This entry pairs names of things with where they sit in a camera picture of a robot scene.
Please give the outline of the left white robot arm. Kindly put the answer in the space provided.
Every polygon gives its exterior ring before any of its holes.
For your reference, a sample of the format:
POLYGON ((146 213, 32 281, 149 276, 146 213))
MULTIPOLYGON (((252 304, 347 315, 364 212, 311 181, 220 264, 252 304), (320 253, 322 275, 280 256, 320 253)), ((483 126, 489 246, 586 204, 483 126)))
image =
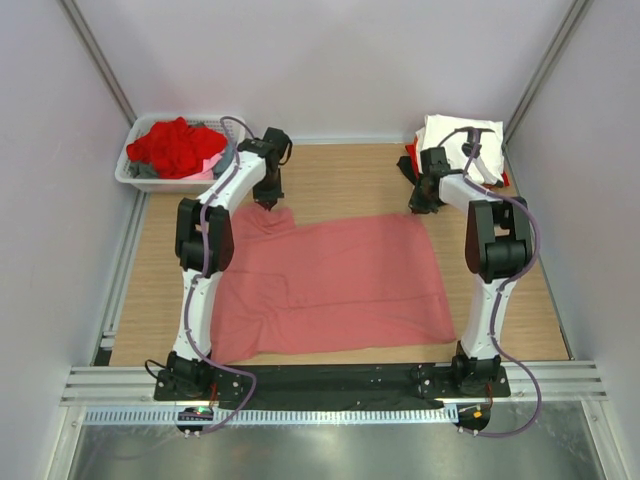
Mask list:
POLYGON ((232 216, 242 200, 269 211, 284 197, 280 169, 292 153, 282 130, 266 129, 234 147, 235 159, 196 199, 178 205, 175 253, 182 269, 183 302, 178 334, 166 364, 155 375, 156 400, 203 400, 214 387, 211 322, 216 291, 234 254, 232 216))

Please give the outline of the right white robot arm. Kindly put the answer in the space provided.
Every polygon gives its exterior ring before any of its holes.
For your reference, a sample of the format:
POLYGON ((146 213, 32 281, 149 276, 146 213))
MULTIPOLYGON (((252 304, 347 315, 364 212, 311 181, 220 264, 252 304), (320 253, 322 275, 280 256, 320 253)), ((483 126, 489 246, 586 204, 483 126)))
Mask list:
POLYGON ((420 154, 409 207, 433 213, 449 205, 466 215, 464 257, 475 290, 465 333, 451 361, 450 381, 472 396, 499 380, 500 340, 511 293, 534 261, 534 235, 526 202, 494 193, 449 165, 443 147, 420 154))

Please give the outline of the pink t shirt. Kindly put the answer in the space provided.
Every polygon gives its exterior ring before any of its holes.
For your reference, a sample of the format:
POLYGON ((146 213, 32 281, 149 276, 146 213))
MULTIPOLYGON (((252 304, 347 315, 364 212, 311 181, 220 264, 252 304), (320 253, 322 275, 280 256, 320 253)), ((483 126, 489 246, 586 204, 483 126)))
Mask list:
POLYGON ((415 216, 298 226, 288 208, 247 205, 232 228, 235 252, 212 314, 218 363, 456 338, 436 254, 415 216))

